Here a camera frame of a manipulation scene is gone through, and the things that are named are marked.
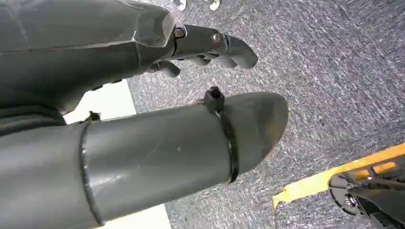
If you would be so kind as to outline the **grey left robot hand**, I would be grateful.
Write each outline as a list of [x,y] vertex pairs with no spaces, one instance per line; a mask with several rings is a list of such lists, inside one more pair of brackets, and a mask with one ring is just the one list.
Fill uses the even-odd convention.
[[0,226],[91,229],[212,187],[261,163],[281,139],[276,93],[74,124],[86,92],[143,73],[179,75],[174,60],[251,69],[254,51],[218,30],[178,25],[136,0],[0,3]]

